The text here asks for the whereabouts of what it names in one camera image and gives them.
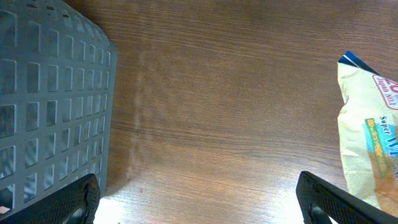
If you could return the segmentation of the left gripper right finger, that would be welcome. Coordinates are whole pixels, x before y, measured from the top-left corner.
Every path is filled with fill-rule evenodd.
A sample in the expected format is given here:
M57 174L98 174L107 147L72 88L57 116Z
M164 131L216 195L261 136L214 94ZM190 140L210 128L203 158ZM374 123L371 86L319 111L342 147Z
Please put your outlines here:
M397 223L396 217L308 171L300 173L296 196L305 224Z

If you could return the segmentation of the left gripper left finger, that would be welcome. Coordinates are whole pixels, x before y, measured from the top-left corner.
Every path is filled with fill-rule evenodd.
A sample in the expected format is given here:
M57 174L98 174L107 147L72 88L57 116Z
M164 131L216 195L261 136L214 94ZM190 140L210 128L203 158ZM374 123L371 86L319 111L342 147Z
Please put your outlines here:
M87 223L93 224L101 191L94 174L87 174L1 223Z

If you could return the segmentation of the yellow snack bag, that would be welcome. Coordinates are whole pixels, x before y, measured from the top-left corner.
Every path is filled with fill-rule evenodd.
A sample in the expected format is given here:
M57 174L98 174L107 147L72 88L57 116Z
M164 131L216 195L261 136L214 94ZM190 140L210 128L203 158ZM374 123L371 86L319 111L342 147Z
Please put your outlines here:
M348 192L397 216L397 81L347 51L338 61L338 115Z

